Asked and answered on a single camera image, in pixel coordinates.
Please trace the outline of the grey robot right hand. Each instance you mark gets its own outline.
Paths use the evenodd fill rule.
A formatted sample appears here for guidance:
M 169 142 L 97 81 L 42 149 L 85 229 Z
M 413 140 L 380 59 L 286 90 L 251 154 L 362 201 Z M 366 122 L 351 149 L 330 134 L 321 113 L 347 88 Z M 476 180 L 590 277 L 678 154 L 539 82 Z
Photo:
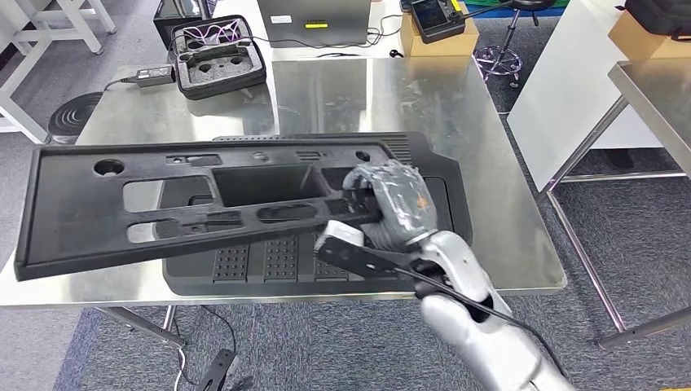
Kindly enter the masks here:
M 362 225 L 374 248 L 397 251 L 438 230 L 438 213 L 418 169 L 398 160 L 361 164 L 344 178 L 345 190 L 371 190 L 381 220 Z

